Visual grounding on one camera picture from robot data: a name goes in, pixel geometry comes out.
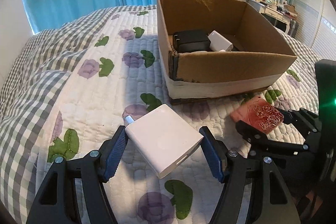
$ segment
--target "red card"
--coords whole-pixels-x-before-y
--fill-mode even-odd
[[[257,130],[268,134],[284,120],[284,116],[274,106],[255,96],[230,114],[235,122],[242,120]]]

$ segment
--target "checkered blanket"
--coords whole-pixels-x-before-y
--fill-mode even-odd
[[[36,160],[47,120],[59,93],[88,46],[113,13],[143,10],[127,6],[98,10],[26,44],[0,93],[0,198],[17,223],[25,223],[35,197]],[[283,34],[307,72],[320,58]]]

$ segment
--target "purple flower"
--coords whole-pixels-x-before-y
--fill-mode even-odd
[[[111,18],[111,20],[117,19],[118,17],[120,17],[120,14],[116,14],[116,15],[114,15],[114,16]]]
[[[99,72],[99,63],[96,60],[85,60],[82,67],[78,71],[78,75],[86,79],[91,78]]]
[[[274,101],[274,106],[283,110],[289,110],[292,107],[292,103],[287,98],[278,98]]]
[[[130,115],[134,121],[141,118],[142,116],[148,113],[146,107],[144,105],[129,105],[125,108],[123,113],[123,118]]]
[[[61,135],[62,127],[63,127],[62,113],[59,111],[58,115],[57,115],[57,118],[56,118],[54,130],[52,131],[52,136],[51,136],[51,142],[50,143],[52,143],[54,139],[56,139],[57,137],[59,137]]]
[[[288,82],[296,89],[300,88],[300,82],[296,81],[292,75],[286,75]]]
[[[142,56],[136,52],[126,52],[123,55],[122,61],[130,68],[140,68],[144,62]]]
[[[133,30],[121,30],[119,35],[126,40],[132,40],[135,37],[135,32]]]
[[[210,114],[210,108],[206,101],[199,103],[184,104],[182,112],[193,121],[204,120]]]
[[[174,220],[174,207],[170,199],[158,192],[144,194],[138,205],[138,216],[149,224],[171,224]]]

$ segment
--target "white charger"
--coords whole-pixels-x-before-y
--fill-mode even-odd
[[[136,121],[125,132],[162,179],[199,147],[203,136],[168,105],[163,104]]]
[[[214,52],[230,52],[233,49],[233,44],[216,31],[209,34],[208,38],[210,49]]]

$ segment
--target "green leaf applique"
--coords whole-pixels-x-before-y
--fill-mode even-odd
[[[135,32],[135,38],[141,38],[145,32],[145,30],[140,27],[134,27],[133,30]]]
[[[173,206],[176,206],[176,217],[181,220],[185,219],[193,202],[193,190],[180,180],[166,181],[165,188],[174,195],[170,202]]]
[[[142,93],[140,98],[146,105],[149,105],[147,107],[148,112],[151,112],[152,110],[162,105],[162,102],[151,93]]]
[[[99,71],[99,77],[104,77],[104,76],[109,76],[109,74],[111,73],[111,71],[113,70],[114,68],[114,64],[112,62],[111,59],[108,59],[108,58],[101,58],[100,59],[101,63],[99,65],[99,68],[101,68],[101,70]]]
[[[137,14],[137,16],[144,16],[146,14],[148,14],[148,11],[141,11]]]
[[[145,60],[145,67],[149,68],[150,66],[152,66],[155,61],[154,55],[150,51],[146,50],[141,50],[140,52],[143,55],[142,59]]]
[[[254,95],[253,95],[253,93],[246,93],[246,94],[243,95],[243,97],[244,97],[244,100],[242,101],[241,105],[243,105],[247,101],[251,100],[254,97]]]
[[[267,90],[265,93],[265,99],[269,104],[277,99],[278,96],[282,95],[280,90]]]
[[[296,74],[293,70],[288,69],[288,70],[286,70],[286,72],[287,72],[289,75],[292,75],[296,81],[301,82],[300,78],[297,76],[297,74]]]
[[[98,42],[94,45],[95,47],[99,47],[99,46],[105,46],[107,44],[107,42],[109,41],[109,37],[105,36],[102,39],[98,40]]]
[[[78,153],[79,138],[76,130],[72,128],[65,132],[63,141],[57,137],[53,143],[54,145],[49,146],[47,162],[53,162],[57,157],[71,160]]]

